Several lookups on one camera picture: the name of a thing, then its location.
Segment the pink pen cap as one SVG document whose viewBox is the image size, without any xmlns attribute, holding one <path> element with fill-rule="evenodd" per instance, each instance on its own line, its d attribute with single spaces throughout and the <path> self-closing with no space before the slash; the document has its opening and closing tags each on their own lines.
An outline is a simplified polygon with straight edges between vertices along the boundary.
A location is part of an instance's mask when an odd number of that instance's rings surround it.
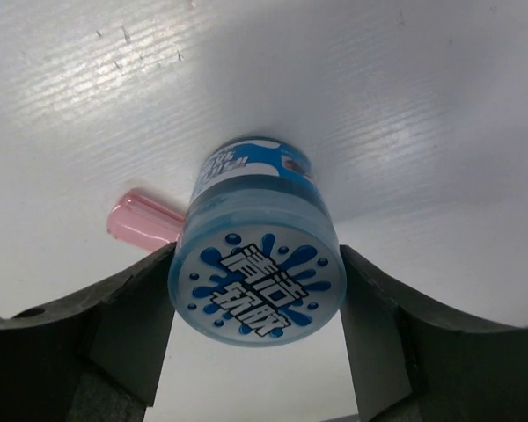
<svg viewBox="0 0 528 422">
<path fill-rule="evenodd" d="M 180 236 L 185 212 L 139 189 L 124 193 L 106 218 L 114 239 L 154 252 Z"/>
</svg>

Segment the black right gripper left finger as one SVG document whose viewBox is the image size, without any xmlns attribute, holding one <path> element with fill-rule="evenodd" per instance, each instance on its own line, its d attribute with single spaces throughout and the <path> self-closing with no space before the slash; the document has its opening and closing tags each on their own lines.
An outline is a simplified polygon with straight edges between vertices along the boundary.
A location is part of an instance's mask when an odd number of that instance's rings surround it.
<svg viewBox="0 0 528 422">
<path fill-rule="evenodd" d="M 174 251 L 0 317 L 0 421 L 143 420 L 172 327 Z"/>
</svg>

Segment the blue jar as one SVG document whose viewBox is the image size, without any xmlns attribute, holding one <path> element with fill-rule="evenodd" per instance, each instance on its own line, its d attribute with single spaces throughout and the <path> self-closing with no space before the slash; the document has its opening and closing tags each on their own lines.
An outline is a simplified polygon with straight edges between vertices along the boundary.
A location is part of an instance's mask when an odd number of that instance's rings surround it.
<svg viewBox="0 0 528 422">
<path fill-rule="evenodd" d="M 263 136 L 203 164 L 168 273 L 182 319 L 235 346 L 306 338 L 338 312 L 347 275 L 307 156 Z"/>
</svg>

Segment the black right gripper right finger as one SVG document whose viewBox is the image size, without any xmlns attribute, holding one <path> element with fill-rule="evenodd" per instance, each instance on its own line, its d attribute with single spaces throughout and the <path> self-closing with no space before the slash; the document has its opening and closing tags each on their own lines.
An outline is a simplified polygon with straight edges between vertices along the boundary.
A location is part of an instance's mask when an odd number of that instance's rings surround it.
<svg viewBox="0 0 528 422">
<path fill-rule="evenodd" d="M 454 309 L 341 247 L 362 421 L 528 421 L 528 327 Z"/>
</svg>

